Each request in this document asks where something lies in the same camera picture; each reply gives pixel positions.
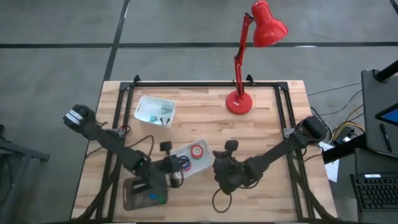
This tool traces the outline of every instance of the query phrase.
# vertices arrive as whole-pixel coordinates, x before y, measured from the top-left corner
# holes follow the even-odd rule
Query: cable
[[[350,122],[350,121],[346,121],[345,123],[346,123],[346,125],[348,125],[348,126],[357,127],[357,128],[359,128],[363,133],[365,133],[365,128],[362,127],[361,125],[356,124],[356,123],[354,123],[354,122]]]
[[[360,115],[358,115],[358,116],[356,116],[355,118],[353,118],[353,119],[351,119],[351,120],[348,120],[348,121],[353,121],[353,120],[355,120],[356,118],[359,118],[360,116],[362,116],[364,113],[361,113]]]
[[[308,160],[310,160],[310,159],[312,159],[312,158],[314,158],[314,157],[322,156],[323,152],[325,152],[325,150],[324,150],[322,147],[320,147],[319,145],[311,145],[311,146],[315,146],[315,147],[320,148],[321,151],[322,151],[322,153],[321,153],[321,154],[318,154],[318,155],[310,156],[310,157],[306,158],[306,159],[303,160],[303,161],[299,161],[295,156],[292,156],[292,157],[293,157],[295,160],[297,160],[297,162],[303,162],[303,163],[304,163],[304,162],[307,162]]]
[[[306,153],[307,153],[307,147],[304,148],[304,153],[302,154],[302,157],[303,157],[304,155],[306,155]],[[297,158],[297,156],[293,155],[293,152],[291,153],[291,156],[293,157],[293,159],[299,161],[299,159]]]
[[[350,117],[353,113],[355,113],[357,110],[359,110],[360,108],[362,108],[362,106],[363,106],[363,104],[360,105],[359,107],[355,108],[355,109],[347,116],[347,118],[345,119],[345,121],[344,121],[342,124],[345,124],[345,123],[349,122],[349,121],[348,121],[349,117]],[[332,138],[335,139],[335,136],[338,136],[338,135],[342,132],[343,128],[344,128],[344,126],[339,125],[339,127],[336,129],[336,132],[333,134]]]
[[[98,150],[100,150],[100,149],[102,149],[102,148],[103,148],[103,146],[101,146],[101,147],[95,149],[94,151],[89,152],[89,153],[86,155],[86,158],[85,158],[85,159],[87,159],[90,155],[92,155],[92,153],[95,153],[96,151],[98,151]]]
[[[354,84],[345,85],[345,86],[341,86],[341,87],[337,87],[337,88],[332,88],[332,89],[329,89],[329,90],[323,90],[323,91],[319,91],[319,92],[316,92],[316,93],[308,94],[307,96],[312,96],[312,95],[315,95],[315,94],[325,93],[325,92],[333,91],[333,90],[339,90],[341,88],[346,88],[346,87],[350,87],[350,86],[353,86],[353,85],[359,85],[359,84],[361,84],[361,83],[354,83]]]
[[[127,146],[127,147],[131,148],[133,146],[136,146],[136,145],[140,144],[142,141],[144,141],[147,138],[151,138],[151,140],[152,140],[152,144],[150,145],[150,149],[149,149],[149,153],[148,153],[148,157],[150,157],[150,155],[152,154],[152,150],[154,149],[154,144],[155,144],[155,139],[154,139],[153,135],[145,136],[142,139],[138,140],[138,142],[136,142],[136,143],[134,143],[134,144],[132,144],[130,146]]]
[[[307,161],[309,161],[310,159],[312,159],[312,158],[314,158],[314,157],[317,157],[317,156],[322,156],[322,154],[310,156],[310,157],[306,158],[303,162],[307,162]]]
[[[1,200],[0,203],[0,208],[2,207],[3,203],[6,201],[8,195],[10,194],[10,191],[12,189],[12,172],[11,172],[11,163],[9,161],[9,158],[7,158],[7,165],[8,165],[8,173],[9,173],[9,181],[10,181],[10,187],[7,190],[6,195],[4,196],[4,198]]]
[[[218,209],[216,208],[216,205],[214,204],[214,199],[215,199],[215,197],[216,197],[216,194],[217,194],[220,190],[221,190],[221,188],[218,189],[218,190],[216,190],[216,192],[214,193],[213,198],[211,199],[211,205],[213,206],[213,208],[214,208],[214,210],[215,210],[216,212],[218,212],[218,213],[224,213],[224,212],[228,211],[228,209],[230,208],[230,206],[231,206],[231,204],[232,204],[232,194],[229,194],[229,205],[228,205],[228,207],[226,207],[225,210],[220,211],[220,210],[218,210]]]
[[[183,174],[182,170],[180,170],[180,173],[181,173],[181,183],[177,188],[180,188],[182,186],[182,184],[184,183],[184,174]]]
[[[260,182],[260,180],[257,180],[256,183],[252,184],[252,185],[249,186],[249,187],[243,186],[243,187],[238,187],[238,188],[240,188],[240,189],[253,189],[253,188],[255,188],[255,187],[257,186],[257,184],[259,184],[259,182]]]
[[[342,110],[344,110],[348,105],[349,105],[349,103],[351,103],[354,99],[355,99],[355,96],[357,96],[359,93],[361,93],[362,92],[362,90],[359,90],[359,91],[357,91],[352,97],[351,97],[351,99],[349,99],[349,101],[347,102],[347,104],[345,104],[344,105],[344,107],[342,107],[342,109],[340,109],[340,110],[338,110],[338,111],[335,111],[335,112],[332,112],[332,113],[325,113],[325,114],[319,114],[320,116],[325,116],[325,115],[331,115],[331,114],[337,114],[337,113],[339,113],[340,111],[342,111]]]

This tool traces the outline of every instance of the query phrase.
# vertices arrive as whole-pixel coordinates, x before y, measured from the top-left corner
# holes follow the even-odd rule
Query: yellow cable
[[[338,135],[342,132],[343,128],[346,126],[345,123],[347,123],[347,120],[349,119],[349,117],[350,117],[353,113],[355,113],[357,110],[359,110],[362,106],[363,106],[363,104],[361,104],[359,107],[355,108],[355,109],[347,116],[346,120],[342,123],[343,125],[340,125],[340,127],[336,130],[335,134],[334,134],[333,137],[332,137],[333,139],[334,139],[334,136],[338,136]]]
[[[362,130],[363,132],[365,132],[365,129],[364,129],[361,125],[359,125],[359,124],[354,124],[354,123],[351,123],[351,122],[347,122],[346,124],[347,124],[347,125],[350,125],[350,126],[357,127],[357,128],[359,128],[360,130]]]

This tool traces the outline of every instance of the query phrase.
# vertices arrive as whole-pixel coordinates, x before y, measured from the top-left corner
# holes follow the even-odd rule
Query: white container
[[[172,108],[172,112],[162,114],[163,107]],[[134,117],[143,123],[152,124],[162,128],[169,128],[172,126],[174,115],[174,101],[164,100],[152,96],[142,96],[141,99],[139,99],[136,111],[134,112]],[[149,122],[151,116],[156,116],[157,121]]]
[[[200,145],[203,148],[203,156],[200,159],[194,159],[191,156],[191,148],[193,145]],[[187,156],[192,164],[192,167],[188,171],[182,171],[184,178],[187,178],[197,172],[200,172],[210,166],[213,165],[214,162],[214,155],[210,150],[210,146],[204,139],[198,139],[186,146],[182,146],[181,148],[177,149],[176,151],[171,152],[172,155],[176,155],[177,157],[180,156]],[[174,173],[178,179],[181,179],[181,173],[176,172]]]

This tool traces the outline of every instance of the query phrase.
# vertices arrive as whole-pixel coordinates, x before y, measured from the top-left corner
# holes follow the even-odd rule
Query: blue tape roll
[[[188,169],[191,161],[189,160],[188,156],[180,156],[179,159],[186,159],[188,162],[181,165],[182,169]]]

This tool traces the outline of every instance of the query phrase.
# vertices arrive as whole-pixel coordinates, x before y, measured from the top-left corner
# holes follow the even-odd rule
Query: computer monitor
[[[398,126],[398,103],[378,112],[376,119]]]

